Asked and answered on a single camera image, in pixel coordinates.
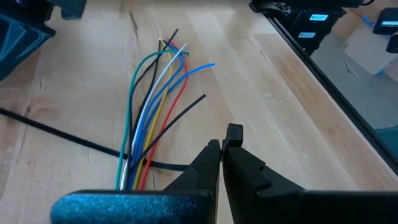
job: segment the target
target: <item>green wire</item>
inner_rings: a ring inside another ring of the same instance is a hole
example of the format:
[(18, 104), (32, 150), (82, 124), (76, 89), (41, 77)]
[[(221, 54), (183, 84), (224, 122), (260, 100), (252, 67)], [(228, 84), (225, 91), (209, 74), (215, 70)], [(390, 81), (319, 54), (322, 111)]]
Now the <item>green wire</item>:
[[(134, 91), (133, 87), (134, 87), (134, 83), (136, 82), (136, 77), (137, 74), (140, 70), (140, 68), (142, 67), (142, 65), (151, 57), (156, 56), (156, 55), (160, 55), (160, 54), (164, 54), (164, 53), (177, 53), (177, 50), (162, 50), (160, 52), (155, 52), (153, 54), (150, 54), (148, 56), (146, 56), (138, 65), (137, 69), (134, 71), (134, 75), (132, 76), (132, 80), (130, 83), (130, 89), (129, 89), (129, 94), (128, 96), (130, 96), (131, 92)], [(126, 112), (126, 123), (124, 124), (124, 134), (123, 134), (123, 141), (122, 144), (120, 145), (120, 154), (119, 154), (119, 163), (118, 163), (118, 169), (116, 171), (116, 180), (114, 183), (114, 189), (115, 190), (119, 190), (120, 188), (120, 178), (121, 178), (121, 171), (122, 171), (122, 166), (123, 166), (123, 155), (124, 155), (124, 150), (126, 148), (126, 141), (127, 141), (127, 133), (128, 133), (128, 129), (129, 129), (129, 123), (130, 123), (130, 116), (129, 116), (129, 107), (132, 103), (132, 99), (128, 99), (128, 103), (127, 103), (127, 112)]]

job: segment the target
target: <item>black wire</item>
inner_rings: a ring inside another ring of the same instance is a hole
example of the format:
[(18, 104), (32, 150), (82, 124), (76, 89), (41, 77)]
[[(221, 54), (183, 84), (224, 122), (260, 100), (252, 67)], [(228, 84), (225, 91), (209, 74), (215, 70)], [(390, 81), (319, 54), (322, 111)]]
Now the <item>black wire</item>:
[[(172, 36), (170, 37), (169, 41), (166, 43), (166, 46), (163, 47), (162, 51), (167, 49), (167, 47), (170, 45), (171, 41), (172, 41), (172, 40), (174, 39), (174, 37), (177, 35), (177, 32), (178, 32), (178, 28), (174, 31), (174, 33), (173, 33)], [(130, 95), (129, 95), (129, 99), (130, 99), (130, 100), (132, 99), (132, 96), (134, 95), (134, 91), (136, 90), (136, 88), (137, 88), (139, 82), (141, 82), (141, 80), (145, 77), (145, 75), (146, 75), (147, 72), (152, 68), (152, 66), (154, 66), (154, 64), (157, 63), (157, 62), (159, 61), (159, 59), (160, 59), (161, 56), (162, 56), (162, 54), (159, 54), (159, 55), (156, 57), (156, 59), (144, 70), (144, 73), (142, 73), (142, 75), (137, 79), (137, 81), (135, 82), (135, 84), (134, 84), (134, 86), (133, 86), (133, 88), (132, 88), (132, 92), (131, 92)], [(145, 102), (145, 101), (147, 100), (147, 98), (148, 98), (148, 96), (149, 96), (149, 94), (148, 94), (149, 92), (150, 92), (150, 91), (147, 92), (147, 94), (146, 94), (145, 99), (144, 99), (143, 102)], [(138, 112), (137, 118), (139, 118), (139, 117), (141, 116), (141, 113), (142, 113), (142, 110), (143, 110), (143, 106), (144, 106), (144, 105), (141, 105), (141, 107), (139, 108), (139, 112)], [(129, 110), (130, 110), (130, 111), (129, 111), (130, 116), (131, 116), (131, 118), (132, 118), (132, 111), (131, 111), (131, 108), (129, 108)], [(132, 133), (133, 133), (133, 134), (136, 132), (137, 125), (138, 125), (138, 120), (139, 120), (139, 119), (136, 119), (136, 122), (134, 123), (134, 128), (132, 129)]]
[[(32, 126), (34, 128), (37, 128), (41, 131), (44, 131), (46, 133), (49, 134), (53, 134), (55, 136), (58, 136), (60, 138), (66, 139), (68, 141), (77, 143), (79, 145), (85, 146), (85, 147), (89, 147), (92, 149), (95, 149), (99, 152), (103, 152), (106, 153), (108, 155), (111, 156), (115, 156), (115, 157), (119, 157), (120, 152), (114, 149), (110, 149), (106, 146), (101, 146), (97, 143), (88, 141), (86, 139), (82, 139), (79, 138), (77, 136), (68, 134), (64, 131), (52, 128), (50, 126), (47, 126), (45, 124), (39, 123), (37, 121), (34, 121), (30, 118), (26, 118), (24, 116), (21, 116), (17, 113), (14, 113), (12, 111), (6, 110), (4, 108), (0, 108), (0, 114), (3, 116), (6, 116), (8, 118), (14, 119), (16, 121), (19, 121), (21, 123), (24, 123), (26, 125)], [(168, 169), (168, 170), (174, 170), (174, 171), (184, 171), (188, 166), (187, 165), (180, 165), (180, 164), (166, 164), (163, 162), (156, 162), (156, 161), (152, 161), (150, 164), (151, 167), (156, 167), (156, 168), (160, 168), (160, 169)]]
[(361, 6), (368, 6), (370, 4), (372, 4), (374, 2), (374, 0), (370, 0), (367, 3), (362, 3)]
[[(178, 28), (174, 30), (174, 32), (173, 32), (173, 34), (171, 35), (169, 41), (166, 43), (166, 45), (163, 47), (162, 50), (166, 50), (167, 47), (169, 47), (171, 41), (172, 41), (172, 40), (174, 39), (174, 37), (177, 35), (177, 32), (178, 32)], [(160, 50), (160, 47), (161, 47), (160, 45), (161, 45), (161, 40), (159, 41), (159, 44), (158, 44), (158, 51)], [(144, 100), (142, 101), (142, 104), (141, 104), (141, 106), (140, 106), (140, 108), (139, 108), (136, 121), (134, 122), (134, 127), (132, 127), (132, 103), (129, 104), (130, 122), (129, 122), (129, 140), (128, 140), (128, 142), (127, 142), (127, 146), (128, 146), (128, 152), (127, 152), (128, 158), (131, 157), (131, 151), (132, 151), (131, 145), (132, 145), (133, 135), (134, 135), (134, 133), (135, 133), (136, 130), (137, 130), (138, 121), (139, 121), (139, 118), (141, 117), (142, 110), (144, 109), (144, 102), (147, 101), (147, 99), (148, 99), (148, 97), (149, 97), (149, 93), (150, 93), (150, 91), (152, 90), (152, 88), (153, 88), (153, 86), (154, 86), (155, 78), (156, 78), (156, 73), (157, 73), (157, 66), (158, 66), (158, 64), (159, 64), (159, 59), (160, 59), (160, 57), (161, 57), (162, 55), (163, 55), (163, 54), (159, 54), (159, 55), (156, 57), (156, 59), (144, 70), (144, 72), (142, 73), (142, 75), (141, 75), (141, 76), (137, 79), (137, 81), (135, 82), (135, 84), (134, 84), (134, 86), (133, 86), (133, 88), (132, 88), (132, 92), (131, 92), (130, 95), (129, 95), (129, 100), (130, 100), (130, 102), (132, 102), (132, 97), (134, 96), (134, 91), (135, 91), (135, 89), (137, 88), (139, 82), (141, 82), (141, 80), (145, 77), (145, 75), (146, 75), (147, 72), (152, 68), (152, 66), (155, 65), (154, 76), (152, 77), (152, 81), (150, 82), (150, 86), (149, 86), (148, 92), (147, 92), (147, 94), (145, 95)], [(128, 174), (130, 174), (130, 172), (131, 172), (130, 165), (131, 165), (131, 159), (128, 159), (128, 160), (127, 160), (127, 171), (128, 171), (128, 172), (127, 172), (127, 182), (126, 182), (126, 183), (128, 183), (129, 176), (130, 176), (130, 175), (128, 175)]]
[(199, 97), (197, 100), (195, 100), (191, 105), (189, 105), (187, 108), (185, 108), (179, 115), (177, 115), (160, 133), (156, 138), (149, 144), (149, 146), (144, 150), (144, 152), (141, 154), (141, 157), (139, 160), (137, 160), (133, 165), (131, 166), (131, 169), (134, 170), (137, 168), (139, 161), (141, 161), (146, 154), (151, 150), (151, 148), (156, 144), (156, 142), (166, 133), (167, 130), (169, 130), (173, 124), (175, 124), (186, 112), (188, 112), (190, 109), (192, 109), (195, 105), (197, 105), (201, 100), (203, 100), (206, 97), (205, 94), (203, 94), (201, 97)]
[[(157, 51), (160, 51), (160, 48), (161, 48), (161, 46), (162, 46), (162, 42), (159, 40), (158, 41), (158, 45), (157, 45)], [(149, 97), (149, 94), (150, 94), (150, 91), (153, 89), (153, 87), (154, 87), (154, 84), (155, 84), (155, 80), (156, 80), (156, 74), (157, 74), (157, 67), (158, 67), (158, 65), (159, 65), (159, 60), (157, 60), (156, 61), (156, 63), (155, 63), (155, 70), (154, 70), (154, 75), (152, 76), (152, 80), (150, 81), (150, 85), (149, 85), (149, 88), (148, 88), (148, 92), (147, 92), (147, 94), (145, 95), (145, 97), (144, 97), (144, 101), (142, 102), (142, 104), (141, 104), (141, 106), (140, 106), (140, 108), (139, 108), (139, 112), (138, 112), (138, 115), (137, 115), (137, 118), (136, 118), (136, 123), (134, 124), (134, 130), (136, 130), (137, 129), (137, 121), (139, 120), (139, 117), (141, 116), (141, 114), (142, 114), (142, 110), (143, 110), (143, 107), (144, 107), (144, 102), (146, 102), (147, 101), (147, 99), (148, 99), (148, 97)], [(146, 74), (146, 71), (148, 71), (148, 70), (145, 70), (144, 71), (144, 73), (142, 74), (142, 77)], [(128, 141), (128, 152), (127, 152), (127, 154), (128, 154), (128, 158), (131, 158), (131, 151), (132, 151), (132, 149), (131, 149), (131, 144), (132, 144), (132, 139), (133, 139), (133, 135), (134, 135), (134, 133), (135, 133), (135, 131), (133, 131), (133, 127), (132, 127), (132, 105), (131, 105), (131, 103), (129, 104), (129, 116), (130, 116), (130, 121), (129, 121), (129, 141)], [(128, 159), (127, 160), (127, 179), (126, 179), (126, 183), (128, 183), (129, 182), (129, 179), (130, 179), (130, 175), (128, 175), (128, 174), (130, 174), (130, 172), (131, 172), (131, 170), (130, 170), (130, 165), (131, 165), (131, 159)]]

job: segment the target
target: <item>blue wire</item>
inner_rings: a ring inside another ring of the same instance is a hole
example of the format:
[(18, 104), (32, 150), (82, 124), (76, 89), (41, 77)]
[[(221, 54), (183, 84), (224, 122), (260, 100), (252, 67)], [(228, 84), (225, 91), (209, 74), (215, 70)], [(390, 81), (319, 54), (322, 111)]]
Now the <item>blue wire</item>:
[(367, 23), (369, 26), (374, 27), (374, 24), (368, 19), (366, 18), (366, 16), (362, 17), (362, 20)]
[[(180, 59), (180, 67), (177, 69), (177, 71), (176, 71), (173, 75), (176, 75), (176, 74), (180, 73), (181, 70), (182, 70), (182, 68), (183, 68), (183, 65), (184, 65), (184, 57), (183, 57), (181, 54), (180, 54), (178, 57), (179, 57), (179, 59)], [(160, 101), (159, 101), (159, 103), (157, 104), (156, 108), (154, 109), (153, 116), (150, 117), (148, 123), (150, 123), (150, 122), (153, 120), (154, 115), (155, 115), (155, 112), (157, 111), (159, 105), (160, 105)], [(149, 127), (149, 124), (148, 124), (147, 126), (145, 126), (145, 128), (142, 130), (142, 134), (139, 135), (138, 142), (137, 142), (137, 147), (135, 147), (135, 148), (133, 149), (133, 152), (134, 152), (134, 153), (133, 153), (132, 155), (141, 155), (141, 153), (142, 153), (142, 148), (144, 147), (144, 141), (145, 141), (145, 136), (146, 136), (148, 127)], [(133, 181), (134, 181), (135, 178), (136, 178), (136, 175), (137, 175), (137, 169), (134, 169), (133, 172), (130, 174), (129, 182), (127, 183), (127, 189), (131, 189), (131, 187), (132, 187), (132, 185), (133, 185)]]
[[(202, 66), (200, 66), (200, 67), (198, 67), (198, 68), (196, 68), (196, 69), (194, 69), (194, 70), (191, 70), (191, 71), (189, 71), (189, 72), (187, 72), (185, 75), (183, 75), (182, 77), (180, 77), (173, 85), (172, 85), (172, 87), (170, 88), (170, 89), (174, 89), (180, 82), (182, 82), (182, 80), (184, 80), (184, 78), (186, 78), (186, 77), (188, 77), (188, 76), (190, 76), (190, 75), (192, 75), (192, 74), (194, 74), (194, 73), (196, 73), (196, 72), (199, 72), (200, 70), (203, 70), (203, 69), (205, 69), (205, 68), (210, 68), (210, 67), (214, 67), (216, 64), (215, 63), (209, 63), (209, 64), (207, 64), (207, 65), (202, 65)], [(145, 113), (144, 113), (144, 118), (146, 118), (147, 116), (148, 116), (148, 112), (149, 112), (149, 110), (150, 110), (150, 108), (153, 106), (153, 104), (155, 103), (155, 101), (158, 99), (158, 97), (163, 93), (163, 91), (167, 88), (167, 86), (173, 81), (173, 79), (175, 78), (175, 75), (173, 75), (172, 77), (171, 77), (171, 79), (169, 79), (166, 83), (165, 83), (165, 85), (159, 90), (159, 92), (155, 95), (155, 97), (152, 99), (152, 101), (149, 103), (149, 108), (148, 108), (148, 110), (147, 111), (145, 111)]]

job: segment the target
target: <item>bundle of wires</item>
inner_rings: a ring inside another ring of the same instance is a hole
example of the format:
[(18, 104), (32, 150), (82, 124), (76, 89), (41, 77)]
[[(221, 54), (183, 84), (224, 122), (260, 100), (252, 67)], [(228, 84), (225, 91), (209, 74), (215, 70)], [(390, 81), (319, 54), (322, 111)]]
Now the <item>bundle of wires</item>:
[[(165, 40), (163, 42), (159, 41), (158, 52), (150, 54), (146, 58), (144, 58), (144, 60), (137, 67), (137, 69), (134, 72), (134, 75), (132, 77), (131, 87), (129, 90), (129, 99), (128, 99), (128, 103), (127, 103), (126, 125), (125, 125), (125, 130), (124, 130), (123, 142), (121, 144), (118, 169), (117, 169), (117, 173), (116, 173), (116, 181), (115, 181), (115, 189), (116, 190), (117, 189), (120, 189), (120, 190), (137, 189), (137, 185), (139, 182), (139, 175), (140, 175), (141, 169), (142, 169), (142, 161), (145, 158), (146, 154), (148, 154), (148, 152), (152, 149), (153, 146), (157, 145), (156, 143), (161, 138), (161, 136), (178, 119), (180, 119), (188, 110), (193, 108), (197, 103), (199, 103), (202, 99), (204, 99), (204, 97), (206, 97), (206, 95), (202, 95), (201, 97), (199, 97), (190, 106), (188, 106), (179, 115), (177, 115), (168, 125), (166, 125), (168, 118), (171, 114), (171, 111), (173, 110), (178, 98), (182, 94), (182, 90), (185, 88), (185, 86), (187, 84), (187, 77), (195, 72), (199, 72), (200, 70), (203, 70), (204, 68), (209, 68), (209, 67), (215, 66), (215, 64), (211, 63), (208, 65), (203, 65), (201, 67), (198, 67), (198, 68), (188, 72), (185, 62), (184, 62), (184, 57), (182, 56), (182, 54), (189, 55), (188, 52), (183, 51), (186, 44), (184, 44), (181, 49), (178, 49), (175, 45), (169, 46), (177, 32), (178, 32), (178, 29), (176, 29), (176, 31), (170, 37), (169, 41), (165, 41)], [(164, 48), (162, 50), (160, 50), (160, 44), (164, 45)], [(158, 79), (155, 82), (156, 74), (157, 74), (157, 67), (159, 64), (158, 61), (160, 59), (160, 56), (164, 53), (169, 54), (170, 62), (167, 64), (167, 66), (164, 68), (164, 70), (162, 71), (162, 73), (159, 75)], [(156, 55), (157, 55), (157, 58), (145, 69), (144, 73), (139, 77), (137, 82), (135, 82), (136, 76), (139, 73), (139, 70), (141, 69), (141, 67), (145, 63), (145, 61), (153, 56), (156, 56)], [(177, 69), (177, 71), (172, 75), (172, 73), (173, 73), (172, 64), (176, 60), (177, 57), (180, 59), (180, 66)], [(141, 104), (141, 107), (139, 109), (139, 112), (138, 112), (138, 115), (137, 115), (137, 118), (136, 118), (136, 121), (135, 121), (135, 124), (133, 127), (132, 126), (132, 97), (134, 94), (134, 90), (136, 89), (137, 84), (144, 78), (145, 74), (152, 68), (153, 65), (155, 65), (155, 70), (154, 70), (154, 75), (152, 77), (152, 82), (151, 82), (148, 92), (144, 98), (144, 101)], [(181, 72), (182, 67), (184, 67), (185, 74), (182, 75), (169, 88), (169, 85), (171, 84), (171, 82)], [(169, 69), (169, 77), (168, 77), (167, 82), (155, 94), (156, 88), (158, 87), (159, 83), (161, 82), (163, 76), (165, 75), (165, 73), (167, 72), (168, 69)], [(163, 125), (162, 125), (159, 135), (156, 138), (154, 138), (153, 141), (151, 141), (155, 124), (158, 120), (158, 117), (162, 110), (162, 106), (166, 100), (167, 94), (169, 94), (171, 91), (173, 91), (175, 89), (175, 87), (183, 80), (185, 80), (183, 88), (180, 90), (176, 99), (172, 103), (172, 107), (169, 109), (166, 120), (163, 122)], [(123, 155), (124, 155), (124, 149), (126, 147), (127, 135), (129, 136), (129, 142), (128, 142), (129, 150), (127, 152), (128, 158), (125, 163), (124, 170), (123, 170), (123, 176), (122, 176), (121, 170), (122, 170), (122, 166), (123, 166)], [(153, 155), (154, 155), (154, 151), (151, 151), (150, 156), (149, 156), (150, 159), (147, 161), (146, 168), (144, 171), (144, 178), (141, 182), (140, 189), (144, 188), (145, 178), (147, 176), (147, 172), (148, 172), (148, 169), (150, 166), (150, 160), (152, 159)]]

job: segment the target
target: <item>wood grain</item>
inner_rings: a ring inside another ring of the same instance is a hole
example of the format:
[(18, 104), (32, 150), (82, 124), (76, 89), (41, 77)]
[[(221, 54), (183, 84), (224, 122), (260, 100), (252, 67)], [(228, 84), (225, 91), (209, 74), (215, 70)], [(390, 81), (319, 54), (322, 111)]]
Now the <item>wood grain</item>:
[[(396, 189), (390, 168), (247, 4), (91, 0), (79, 21), (63, 21), (56, 11), (48, 26), (57, 35), (0, 83), (0, 106), (118, 149), (134, 69), (178, 27), (188, 69), (217, 66), (191, 77), (173, 115), (208, 97), (160, 140), (156, 160), (188, 164), (210, 139), (224, 138), (228, 123), (240, 123), (244, 147), (305, 188)], [(137, 89), (135, 112), (149, 82)], [(113, 187), (115, 157), (4, 117), (0, 123), (2, 223), (48, 223), (62, 195)], [(146, 186), (161, 190), (176, 176), (152, 169)], [(219, 200), (218, 223), (231, 223), (223, 184)]]

